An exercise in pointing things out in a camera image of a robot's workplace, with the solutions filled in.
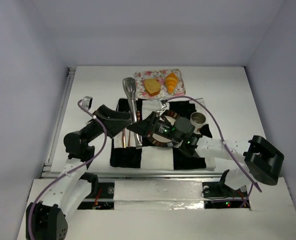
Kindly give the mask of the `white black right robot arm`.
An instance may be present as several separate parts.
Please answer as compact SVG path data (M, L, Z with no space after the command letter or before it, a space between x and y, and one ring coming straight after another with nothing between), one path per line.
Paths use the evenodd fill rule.
M201 137L194 133L195 127L189 119L178 117L170 122L156 111L127 129L153 144L154 136L161 136L189 158L234 161L237 167L226 170L221 178L223 184L233 190L249 184L257 188L259 184L275 186L278 183L284 155L262 136L254 135L248 141Z

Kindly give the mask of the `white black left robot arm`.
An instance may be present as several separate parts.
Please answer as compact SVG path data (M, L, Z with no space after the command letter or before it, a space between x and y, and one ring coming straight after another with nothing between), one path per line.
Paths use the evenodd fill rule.
M63 240L67 236L68 220L81 202L99 192L97 175L88 172L95 157L104 149L95 150L89 143L102 135L103 142L115 137L129 126L129 113L100 106L90 114L85 127L64 137L68 158L60 175L30 203L26 210L26 239Z

